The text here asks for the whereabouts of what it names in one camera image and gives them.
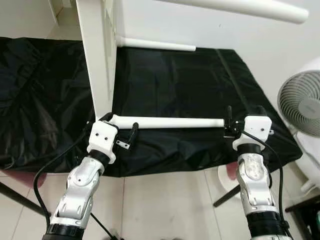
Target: white rod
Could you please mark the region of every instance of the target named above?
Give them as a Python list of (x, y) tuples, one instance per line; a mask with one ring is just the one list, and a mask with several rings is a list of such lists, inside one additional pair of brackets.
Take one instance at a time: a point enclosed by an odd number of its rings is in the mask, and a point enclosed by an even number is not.
[(115, 81), (112, 70), (116, 68), (117, 46), (113, 37), (106, 37), (111, 36), (113, 29), (105, 17), (101, 0), (76, 0), (76, 8), (95, 119), (98, 120), (112, 110)]
[(134, 47), (145, 49), (165, 49), (165, 50), (177, 50), (177, 51), (190, 51), (194, 52), (196, 46), (176, 44), (161, 41), (148, 41), (142, 39), (127, 38), (123, 36), (116, 37), (116, 44), (118, 47)]
[(276, 0), (157, 0), (302, 24), (309, 12)]
[(176, 129), (176, 128), (223, 128), (224, 119), (219, 118), (174, 118), (174, 117), (140, 117), (113, 115), (110, 124), (119, 129), (131, 129), (134, 123), (140, 129)]

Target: red object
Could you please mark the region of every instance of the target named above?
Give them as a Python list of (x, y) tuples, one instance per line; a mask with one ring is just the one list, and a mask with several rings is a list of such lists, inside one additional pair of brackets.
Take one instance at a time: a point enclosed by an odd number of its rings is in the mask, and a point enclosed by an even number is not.
[[(34, 177), (36, 176), (35, 172), (25, 172), (25, 171), (9, 171), (2, 170), (7, 176), (19, 181), (20, 183), (26, 185), (29, 188), (33, 188)], [(44, 173), (39, 177), (38, 188), (44, 184), (47, 174)]]
[(231, 180), (236, 180), (237, 178), (237, 167), (238, 163), (236, 161), (226, 165), (226, 173)]

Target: tiled floor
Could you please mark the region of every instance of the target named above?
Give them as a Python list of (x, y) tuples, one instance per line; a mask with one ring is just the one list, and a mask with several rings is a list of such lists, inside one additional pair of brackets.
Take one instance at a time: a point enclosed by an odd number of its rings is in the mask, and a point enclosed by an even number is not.
[[(288, 207), (300, 201), (299, 188), (306, 179), (295, 163), (284, 168), (284, 176), (283, 206)], [(40, 188), (50, 211), (55, 209), (65, 190), (66, 178), (65, 174), (50, 174)], [(272, 178), (272, 191), (277, 198), (279, 172), (274, 172)], [(1, 175), (0, 181), (36, 202), (32, 189), (7, 176)], [(213, 208), (212, 203), (224, 193), (217, 168), (126, 178), (102, 177), (92, 212), (126, 240), (250, 239), (240, 200), (232, 198)], [(45, 219), (41, 215), (3, 195), (0, 195), (0, 213), (2, 240), (34, 240), (44, 234)], [(302, 240), (292, 216), (285, 213), (285, 217), (294, 239)], [(90, 219), (83, 239), (108, 238)]]

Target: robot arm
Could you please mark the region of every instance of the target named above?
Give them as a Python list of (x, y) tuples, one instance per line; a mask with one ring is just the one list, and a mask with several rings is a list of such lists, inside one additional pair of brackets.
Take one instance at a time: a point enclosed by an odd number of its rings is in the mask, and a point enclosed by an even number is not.
[[(271, 123), (267, 116), (247, 116), (244, 131), (265, 142)], [(238, 153), (237, 180), (251, 240), (291, 240), (268, 186), (269, 172), (261, 153), (265, 146), (242, 133), (233, 148)]]
[[(271, 124), (267, 116), (247, 116), (244, 131), (265, 142)], [(43, 240), (82, 240), (99, 177), (116, 159), (114, 144), (128, 149), (138, 127), (134, 123), (129, 141), (123, 142), (117, 139), (118, 127), (110, 121), (99, 120), (93, 124), (87, 147), (89, 154), (70, 172), (66, 192), (51, 217)], [(269, 173), (261, 153), (264, 148), (245, 134), (233, 142), (233, 149), (238, 152), (237, 179), (251, 240), (291, 240), (268, 186)]]
[[(116, 156), (113, 147), (118, 128), (105, 121), (96, 121), (91, 130), (88, 156), (67, 178), (67, 189), (51, 217), (43, 240), (82, 240), (93, 207), (93, 195), (99, 178)], [(118, 144), (127, 144), (116, 140)]]

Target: black cloth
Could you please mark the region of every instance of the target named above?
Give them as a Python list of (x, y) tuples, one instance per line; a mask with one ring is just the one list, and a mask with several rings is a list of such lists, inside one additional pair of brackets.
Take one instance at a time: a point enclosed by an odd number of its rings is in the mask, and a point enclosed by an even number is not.
[[(93, 104), (81, 41), (0, 39), (0, 165), (37, 171), (66, 149), (93, 121)], [(263, 106), (274, 135), (267, 143), (283, 164), (301, 156), (297, 143), (237, 53), (122, 47), (117, 49), (113, 109), (121, 116), (224, 118), (243, 121)], [(125, 139), (128, 130), (120, 130)], [(104, 172), (123, 177), (196, 171), (236, 161), (221, 128), (140, 129), (131, 151), (117, 148)], [(48, 172), (69, 172), (86, 154), (88, 138)], [(271, 171), (277, 160), (266, 149)]]

